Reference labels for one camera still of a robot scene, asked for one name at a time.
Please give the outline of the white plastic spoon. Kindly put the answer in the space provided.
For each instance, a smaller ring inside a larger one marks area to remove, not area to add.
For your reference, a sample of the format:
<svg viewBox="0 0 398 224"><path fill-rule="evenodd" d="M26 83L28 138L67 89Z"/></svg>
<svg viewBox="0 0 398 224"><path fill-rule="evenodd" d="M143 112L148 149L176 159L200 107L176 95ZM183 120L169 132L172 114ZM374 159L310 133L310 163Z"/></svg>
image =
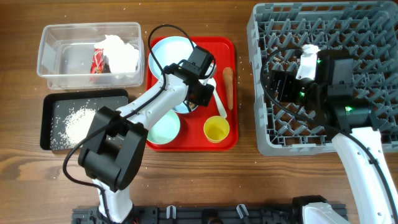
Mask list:
<svg viewBox="0 0 398 224"><path fill-rule="evenodd" d="M226 112L226 110L225 110L225 108L224 108L224 106L222 104L222 101L221 101L221 99L220 99L220 97L218 95L218 92L216 90L216 81L215 81L215 79L214 78L210 78L208 80L207 84L210 84L210 85L212 85L214 87L213 96L215 97L216 106L217 106L217 109L218 109L218 112L219 112L220 116L222 118L227 118L227 112Z"/></svg>

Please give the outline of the orange carrot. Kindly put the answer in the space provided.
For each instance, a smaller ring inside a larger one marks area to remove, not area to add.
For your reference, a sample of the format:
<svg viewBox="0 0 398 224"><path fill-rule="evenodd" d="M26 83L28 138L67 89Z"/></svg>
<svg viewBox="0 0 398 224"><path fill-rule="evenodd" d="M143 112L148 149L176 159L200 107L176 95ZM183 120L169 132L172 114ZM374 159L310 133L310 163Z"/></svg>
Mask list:
<svg viewBox="0 0 398 224"><path fill-rule="evenodd" d="M225 85L225 90L226 90L226 96L227 96L227 102L228 102L228 109L232 110L233 109L233 96L234 96L234 72L231 67L225 67L223 69L223 79L224 79L224 85Z"/></svg>

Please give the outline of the mint green bowl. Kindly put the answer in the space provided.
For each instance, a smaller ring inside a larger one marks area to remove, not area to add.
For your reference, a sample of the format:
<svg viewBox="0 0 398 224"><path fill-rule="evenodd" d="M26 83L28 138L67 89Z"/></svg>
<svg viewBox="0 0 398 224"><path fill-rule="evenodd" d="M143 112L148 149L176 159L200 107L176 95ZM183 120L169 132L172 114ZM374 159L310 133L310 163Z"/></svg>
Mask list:
<svg viewBox="0 0 398 224"><path fill-rule="evenodd" d="M178 136L180 127L180 118L174 110L170 110L149 130L147 142L168 144Z"/></svg>

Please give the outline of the large light blue plate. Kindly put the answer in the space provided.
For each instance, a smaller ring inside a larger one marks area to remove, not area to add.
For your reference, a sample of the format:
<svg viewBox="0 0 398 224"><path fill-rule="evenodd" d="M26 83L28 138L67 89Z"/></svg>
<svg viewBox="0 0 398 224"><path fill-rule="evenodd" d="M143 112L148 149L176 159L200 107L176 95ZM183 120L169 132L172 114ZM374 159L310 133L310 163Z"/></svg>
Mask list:
<svg viewBox="0 0 398 224"><path fill-rule="evenodd" d="M187 60L193 52L193 47L186 37L171 36L158 41L152 51L161 67L164 68L183 59Z"/></svg>

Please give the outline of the white tissue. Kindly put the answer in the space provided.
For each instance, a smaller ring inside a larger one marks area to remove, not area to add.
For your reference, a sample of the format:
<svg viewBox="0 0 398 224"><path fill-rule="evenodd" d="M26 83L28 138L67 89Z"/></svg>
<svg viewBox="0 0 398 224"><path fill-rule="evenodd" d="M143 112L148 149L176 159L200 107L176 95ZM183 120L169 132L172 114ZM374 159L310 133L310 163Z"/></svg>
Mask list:
<svg viewBox="0 0 398 224"><path fill-rule="evenodd" d="M105 39L94 44L103 51L111 73L133 73L137 70L139 50L117 35L105 35Z"/></svg>

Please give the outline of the red strawberry snack wrapper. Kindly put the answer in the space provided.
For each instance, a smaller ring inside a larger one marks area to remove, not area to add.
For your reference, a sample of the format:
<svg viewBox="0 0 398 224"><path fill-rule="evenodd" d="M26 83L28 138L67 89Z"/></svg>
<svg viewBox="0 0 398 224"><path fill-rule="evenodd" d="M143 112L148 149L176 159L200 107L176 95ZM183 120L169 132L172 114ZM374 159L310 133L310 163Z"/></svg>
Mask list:
<svg viewBox="0 0 398 224"><path fill-rule="evenodd" d="M102 73L104 68L103 49L95 49L91 64L90 73Z"/></svg>

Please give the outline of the white rice pile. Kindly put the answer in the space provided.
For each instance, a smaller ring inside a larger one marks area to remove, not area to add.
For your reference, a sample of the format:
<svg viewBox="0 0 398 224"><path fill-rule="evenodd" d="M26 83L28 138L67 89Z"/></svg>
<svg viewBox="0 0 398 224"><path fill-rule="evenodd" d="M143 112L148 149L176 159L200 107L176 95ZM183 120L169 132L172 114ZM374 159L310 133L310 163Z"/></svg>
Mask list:
<svg viewBox="0 0 398 224"><path fill-rule="evenodd" d="M50 150L73 148L85 138L97 110L93 99L56 101L50 126Z"/></svg>

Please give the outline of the small light blue bowl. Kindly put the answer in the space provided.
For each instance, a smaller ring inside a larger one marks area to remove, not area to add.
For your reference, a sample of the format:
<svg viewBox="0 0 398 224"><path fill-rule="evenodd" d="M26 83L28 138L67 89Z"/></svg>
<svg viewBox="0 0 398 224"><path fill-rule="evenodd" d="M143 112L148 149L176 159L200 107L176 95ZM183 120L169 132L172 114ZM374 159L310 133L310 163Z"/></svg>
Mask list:
<svg viewBox="0 0 398 224"><path fill-rule="evenodd" d="M187 105L187 101L184 101L183 103L175 106L172 108L176 113L180 114L188 114L191 113L192 111L190 110L189 106Z"/></svg>

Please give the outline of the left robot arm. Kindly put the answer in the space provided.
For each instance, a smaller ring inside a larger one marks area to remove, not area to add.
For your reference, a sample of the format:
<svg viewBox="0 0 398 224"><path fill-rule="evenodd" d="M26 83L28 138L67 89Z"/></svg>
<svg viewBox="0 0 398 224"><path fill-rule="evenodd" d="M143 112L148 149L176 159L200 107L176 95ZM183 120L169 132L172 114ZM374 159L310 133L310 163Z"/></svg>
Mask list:
<svg viewBox="0 0 398 224"><path fill-rule="evenodd" d="M184 101L208 106L214 88L206 81L214 71L215 57L197 45L188 59L165 66L158 82L130 104L96 112L78 145L78 164L98 190L103 223L131 220L129 185L141 166L149 130Z"/></svg>

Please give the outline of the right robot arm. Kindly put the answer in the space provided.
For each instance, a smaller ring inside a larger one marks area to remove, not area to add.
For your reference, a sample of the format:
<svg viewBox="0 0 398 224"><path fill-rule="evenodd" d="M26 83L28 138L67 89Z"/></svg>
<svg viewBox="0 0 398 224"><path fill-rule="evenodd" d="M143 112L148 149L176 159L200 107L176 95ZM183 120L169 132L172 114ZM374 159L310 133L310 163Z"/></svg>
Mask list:
<svg viewBox="0 0 398 224"><path fill-rule="evenodd" d="M397 223L397 190L382 150L379 121L366 99L353 95L354 59L346 50L293 47L296 73L260 70L264 96L296 119L325 128L348 176L363 223Z"/></svg>

